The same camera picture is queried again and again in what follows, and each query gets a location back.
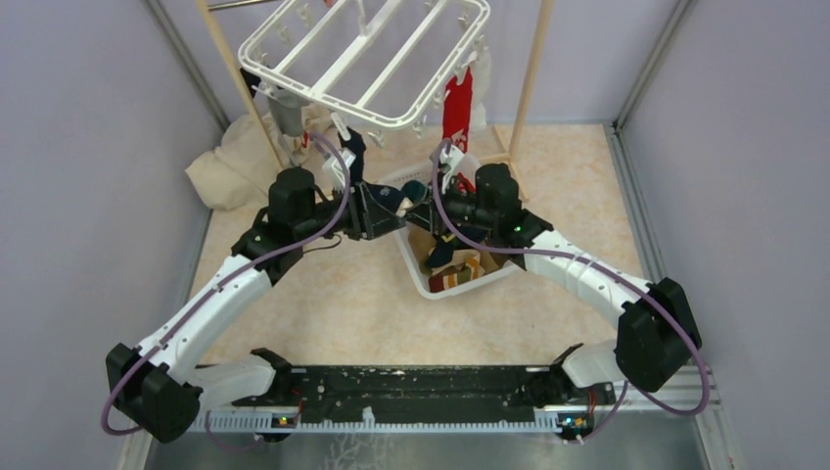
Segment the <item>white plastic laundry basket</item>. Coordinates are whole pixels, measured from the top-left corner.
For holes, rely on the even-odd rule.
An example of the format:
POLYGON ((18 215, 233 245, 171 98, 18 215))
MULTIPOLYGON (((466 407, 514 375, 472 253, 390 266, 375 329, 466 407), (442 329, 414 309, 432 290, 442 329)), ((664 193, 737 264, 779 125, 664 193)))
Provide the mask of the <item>white plastic laundry basket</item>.
MULTIPOLYGON (((409 181, 428 184, 431 170, 432 167, 428 162, 414 164, 381 177, 379 183, 397 189, 409 181)), ((487 271, 484 266, 484 255, 479 254, 477 262, 474 258, 468 258, 457 266, 450 266, 435 274, 428 273, 422 270, 423 263, 410 243, 412 229, 414 229, 413 225, 406 225, 394 232, 393 238, 418 293, 427 300, 437 301, 480 289, 520 271, 520 268, 511 261, 505 261, 496 269, 487 271)))

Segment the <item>red plain sock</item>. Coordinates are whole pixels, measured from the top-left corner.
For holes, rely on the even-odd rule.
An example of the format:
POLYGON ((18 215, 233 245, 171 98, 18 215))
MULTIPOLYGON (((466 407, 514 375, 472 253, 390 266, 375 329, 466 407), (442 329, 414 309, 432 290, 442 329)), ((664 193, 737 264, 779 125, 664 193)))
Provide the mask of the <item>red plain sock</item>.
POLYGON ((473 75, 466 68, 463 78, 453 75, 445 85, 442 104, 442 137, 466 153, 469 147, 470 123, 473 102, 473 75))

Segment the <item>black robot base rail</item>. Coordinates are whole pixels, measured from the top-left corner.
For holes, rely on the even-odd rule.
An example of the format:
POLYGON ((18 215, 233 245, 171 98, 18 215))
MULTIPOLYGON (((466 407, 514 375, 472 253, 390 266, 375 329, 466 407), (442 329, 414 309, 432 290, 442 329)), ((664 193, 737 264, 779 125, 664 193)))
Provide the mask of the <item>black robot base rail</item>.
POLYGON ((193 432, 281 434, 541 434, 575 441, 612 409, 680 410, 702 396, 716 406, 694 366, 682 367, 650 398, 622 383, 566 392, 547 366, 305 366, 278 375, 274 390, 201 413, 193 432))

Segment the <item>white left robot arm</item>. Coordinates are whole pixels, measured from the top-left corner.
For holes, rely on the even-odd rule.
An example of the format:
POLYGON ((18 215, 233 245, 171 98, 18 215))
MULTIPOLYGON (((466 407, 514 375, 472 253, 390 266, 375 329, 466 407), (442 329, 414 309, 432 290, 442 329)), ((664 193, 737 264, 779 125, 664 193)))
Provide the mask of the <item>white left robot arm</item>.
POLYGON ((403 217, 425 195, 372 184, 362 177, 320 199, 314 175, 301 167, 281 171, 268 191, 268 204, 232 247, 210 283, 154 334, 135 347, 118 344, 105 363, 111 394, 101 416, 110 435, 111 409, 138 431, 167 444, 182 436, 211 408, 259 396, 271 405, 286 402, 294 380, 279 356, 255 350, 245 358, 201 367, 207 349, 255 300, 270 290, 304 255, 304 246, 342 233, 372 240, 405 223, 403 217))

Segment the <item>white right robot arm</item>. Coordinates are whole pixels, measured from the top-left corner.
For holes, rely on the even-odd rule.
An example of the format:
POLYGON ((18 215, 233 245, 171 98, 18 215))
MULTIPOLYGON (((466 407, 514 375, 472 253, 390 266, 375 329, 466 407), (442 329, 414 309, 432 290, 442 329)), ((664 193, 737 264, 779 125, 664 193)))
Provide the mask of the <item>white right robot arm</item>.
POLYGON ((649 281, 618 270, 580 249, 553 225, 525 208, 505 164, 486 164, 474 175, 441 164, 427 181, 401 188, 408 220, 448 250, 469 248, 509 258, 549 279, 603 315, 616 337, 565 353, 551 377, 563 403, 578 402, 590 386, 626 381, 647 394, 659 391, 682 366, 706 372, 702 339, 683 288, 665 277, 649 281))

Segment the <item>white plastic sock hanger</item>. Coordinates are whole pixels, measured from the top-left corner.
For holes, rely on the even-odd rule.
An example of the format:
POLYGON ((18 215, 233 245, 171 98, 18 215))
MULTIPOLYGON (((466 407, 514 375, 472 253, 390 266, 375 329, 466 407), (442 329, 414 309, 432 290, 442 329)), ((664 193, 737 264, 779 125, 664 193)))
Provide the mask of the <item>white plastic sock hanger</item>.
POLYGON ((470 68, 491 14, 485 1, 283 1, 237 58, 264 91, 286 90, 344 118, 419 130, 470 68))

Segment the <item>dark navy sock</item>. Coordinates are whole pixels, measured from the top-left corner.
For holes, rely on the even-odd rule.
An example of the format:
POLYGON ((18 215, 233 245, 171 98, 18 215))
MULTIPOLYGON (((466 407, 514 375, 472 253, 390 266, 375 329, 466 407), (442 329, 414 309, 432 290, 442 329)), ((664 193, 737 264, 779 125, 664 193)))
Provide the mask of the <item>dark navy sock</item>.
POLYGON ((258 75, 250 73, 244 68, 239 68, 239 73, 244 81, 244 84, 246 85, 246 89, 250 97, 253 99, 256 96, 257 88, 261 84, 261 78, 258 75))

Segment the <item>navy buckle christmas sock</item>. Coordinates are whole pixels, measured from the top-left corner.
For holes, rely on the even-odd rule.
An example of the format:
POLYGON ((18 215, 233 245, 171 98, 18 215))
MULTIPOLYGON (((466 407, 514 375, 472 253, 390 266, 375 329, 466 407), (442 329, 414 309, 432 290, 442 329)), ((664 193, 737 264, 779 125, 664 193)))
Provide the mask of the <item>navy buckle christmas sock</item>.
POLYGON ((446 266, 452 261, 455 251, 461 247, 462 243, 455 235, 436 237, 436 243, 427 254, 424 266, 428 269, 446 266))

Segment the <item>navy red sock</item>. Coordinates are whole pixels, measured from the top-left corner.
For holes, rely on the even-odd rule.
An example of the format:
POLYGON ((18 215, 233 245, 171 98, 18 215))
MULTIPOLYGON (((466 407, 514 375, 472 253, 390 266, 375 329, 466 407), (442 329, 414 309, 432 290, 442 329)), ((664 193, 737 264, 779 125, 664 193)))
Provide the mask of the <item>navy red sock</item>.
POLYGON ((380 174, 373 172, 372 162, 368 160, 370 154, 362 134, 350 126, 346 130, 349 138, 340 136, 339 139, 341 146, 354 154, 353 162, 349 166, 351 185, 366 189, 372 200, 387 212, 403 216, 405 196, 398 187, 380 183, 380 174))

